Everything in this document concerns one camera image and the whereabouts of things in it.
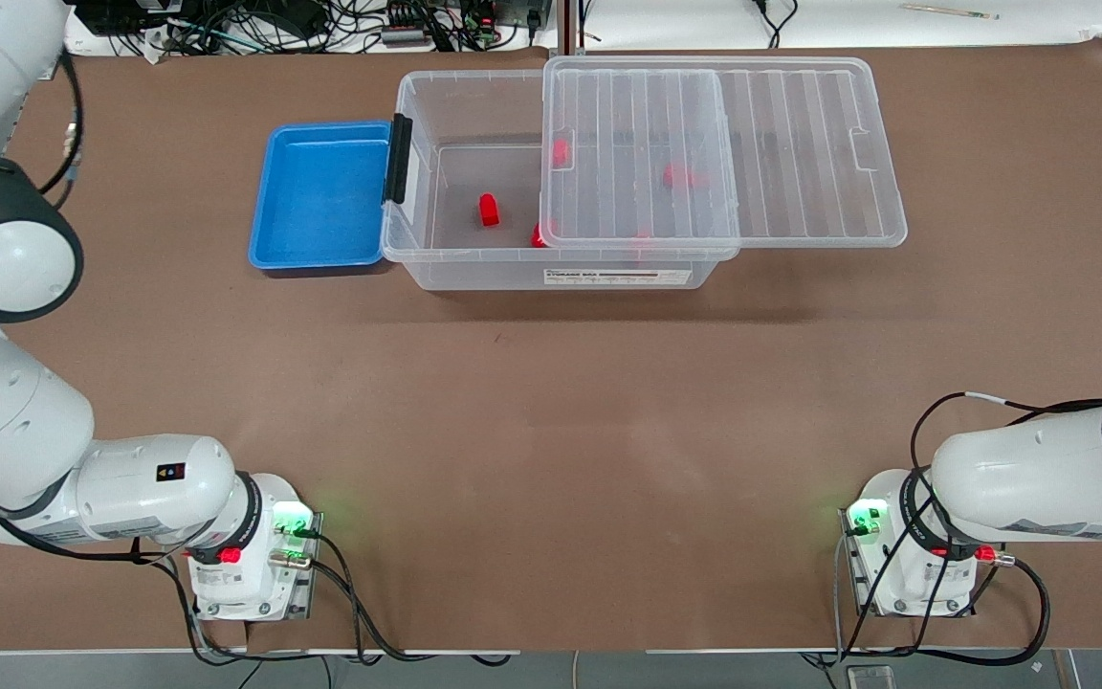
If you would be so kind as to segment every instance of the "black plug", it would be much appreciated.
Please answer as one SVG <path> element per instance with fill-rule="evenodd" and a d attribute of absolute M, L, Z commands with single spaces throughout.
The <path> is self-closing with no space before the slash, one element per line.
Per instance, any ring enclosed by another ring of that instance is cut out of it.
<path fill-rule="evenodd" d="M 526 14 L 526 26 L 529 26 L 530 47 L 533 47 L 533 35 L 538 33 L 540 28 L 542 28 L 542 12 L 538 12 L 538 10 L 530 10 L 530 12 Z"/>

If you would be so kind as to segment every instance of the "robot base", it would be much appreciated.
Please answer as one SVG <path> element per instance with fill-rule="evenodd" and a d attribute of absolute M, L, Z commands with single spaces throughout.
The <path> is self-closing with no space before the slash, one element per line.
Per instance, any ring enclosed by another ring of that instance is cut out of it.
<path fill-rule="evenodd" d="M 311 572 L 307 566 L 281 566 L 272 553 L 294 559 L 315 557 L 317 540 L 290 535 L 293 528 L 317 528 L 314 514 L 288 481 L 256 474 L 261 492 L 258 530 L 236 562 L 202 563 L 190 558 L 190 583 L 202 620 L 279 622 L 307 616 Z"/>
<path fill-rule="evenodd" d="M 880 616 L 923 616 L 930 594 L 938 581 L 943 559 L 928 552 L 912 537 L 905 538 L 892 562 L 887 553 L 899 540 L 906 527 L 900 510 L 900 487 L 909 476 L 905 470 L 884 471 L 875 475 L 861 493 L 861 498 L 841 513 L 849 550 L 849 572 L 858 611 L 869 598 L 874 578 L 888 567 L 874 593 L 871 610 Z M 856 535 L 854 531 L 868 534 Z M 966 611 L 968 599 L 975 584 L 975 558 L 947 563 L 943 583 L 938 588 L 930 616 L 953 616 Z"/>

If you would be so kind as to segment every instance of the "white robotic arm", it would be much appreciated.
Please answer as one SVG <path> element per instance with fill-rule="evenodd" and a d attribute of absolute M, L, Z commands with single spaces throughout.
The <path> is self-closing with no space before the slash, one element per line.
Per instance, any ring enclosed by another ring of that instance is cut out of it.
<path fill-rule="evenodd" d="M 54 64 L 69 8 L 0 0 L 0 122 Z M 57 309 L 84 252 L 26 174 L 0 157 L 0 323 Z M 203 613 L 274 621 L 292 612 L 312 514 L 277 475 L 236 472 L 214 438 L 97 441 L 91 406 L 0 331 L 0 541 L 53 546 L 148 537 L 190 556 Z"/>
<path fill-rule="evenodd" d="M 1013 562 L 994 543 L 1102 540 L 1102 407 L 1092 407 L 952 435 L 929 467 L 875 475 L 844 512 L 858 598 L 882 574 L 876 613 L 925 615 L 932 599 L 928 614 L 952 615 L 968 610 L 977 562 Z"/>

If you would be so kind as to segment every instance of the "black clip handle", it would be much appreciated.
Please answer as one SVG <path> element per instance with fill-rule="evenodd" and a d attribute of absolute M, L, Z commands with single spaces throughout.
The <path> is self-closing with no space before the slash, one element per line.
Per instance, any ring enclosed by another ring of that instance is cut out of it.
<path fill-rule="evenodd" d="M 402 204 L 407 200 L 407 170 L 410 169 L 410 136 L 415 121 L 407 115 L 395 112 L 395 123 L 389 131 L 389 165 L 386 165 L 386 187 L 381 201 Z"/>

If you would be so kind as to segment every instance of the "gray floor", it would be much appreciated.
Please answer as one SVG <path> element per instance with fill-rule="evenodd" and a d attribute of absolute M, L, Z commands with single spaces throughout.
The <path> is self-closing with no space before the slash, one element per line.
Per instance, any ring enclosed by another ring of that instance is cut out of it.
<path fill-rule="evenodd" d="M 1060 671 L 1055 657 L 1059 658 Z M 1033 664 L 972 668 L 934 658 L 888 661 L 903 689 L 1102 689 L 1102 650 L 1044 650 Z M 572 654 L 526 654 L 501 668 L 485 668 L 465 657 L 422 664 L 387 659 L 364 668 L 331 658 L 332 683 L 323 664 L 268 664 L 250 681 L 252 689 L 570 689 Z M 233 689 L 253 663 L 208 668 L 179 654 L 0 656 L 0 689 L 174 689 L 201 686 Z M 1077 681 L 1074 676 L 1077 668 Z M 836 686 L 847 686 L 834 671 Z M 827 679 L 796 654 L 646 655 L 582 654 L 579 689 L 828 689 Z"/>

